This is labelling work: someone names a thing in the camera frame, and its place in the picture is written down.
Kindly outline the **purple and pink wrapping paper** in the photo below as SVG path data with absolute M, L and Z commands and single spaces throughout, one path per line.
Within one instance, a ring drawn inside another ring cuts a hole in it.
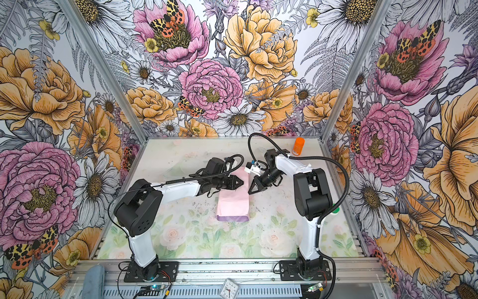
M 243 223 L 249 221 L 249 174 L 245 171 L 245 167 L 241 167 L 233 174 L 243 181 L 243 185 L 236 190 L 221 190 L 217 204 L 217 220 Z

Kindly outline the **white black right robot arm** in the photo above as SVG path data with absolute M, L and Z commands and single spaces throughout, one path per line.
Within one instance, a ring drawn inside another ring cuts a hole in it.
M 284 176 L 293 180 L 295 206 L 299 215 L 306 219 L 296 265 L 301 275 L 318 270 L 324 265 L 324 258 L 319 253 L 322 223 L 333 206 L 326 173 L 321 168 L 301 163 L 300 157 L 283 155 L 274 149 L 266 152 L 265 159 L 265 170 L 260 168 L 258 161 L 246 164 L 245 171 L 254 175 L 248 193 L 252 195 L 278 186 Z

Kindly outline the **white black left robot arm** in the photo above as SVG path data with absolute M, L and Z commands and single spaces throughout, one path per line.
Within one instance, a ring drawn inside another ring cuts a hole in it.
M 113 214 L 128 235 L 133 265 L 141 270 L 157 266 L 150 229 L 162 203 L 206 194 L 209 198 L 222 190 L 235 192 L 244 181 L 234 174 L 244 162 L 241 154 L 225 159 L 211 158 L 206 167 L 187 178 L 152 184 L 137 180 L 115 206 Z

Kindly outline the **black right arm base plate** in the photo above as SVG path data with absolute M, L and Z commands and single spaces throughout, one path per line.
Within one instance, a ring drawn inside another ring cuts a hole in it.
M 281 281 L 331 281 L 331 267 L 327 260 L 316 259 L 303 262 L 301 259 L 280 260 Z

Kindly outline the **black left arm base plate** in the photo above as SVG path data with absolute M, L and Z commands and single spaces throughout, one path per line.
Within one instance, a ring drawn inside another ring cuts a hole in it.
M 153 260 L 145 267 L 140 267 L 135 261 L 129 263 L 124 275 L 126 283 L 140 282 L 175 282 L 179 262 L 159 262 Z

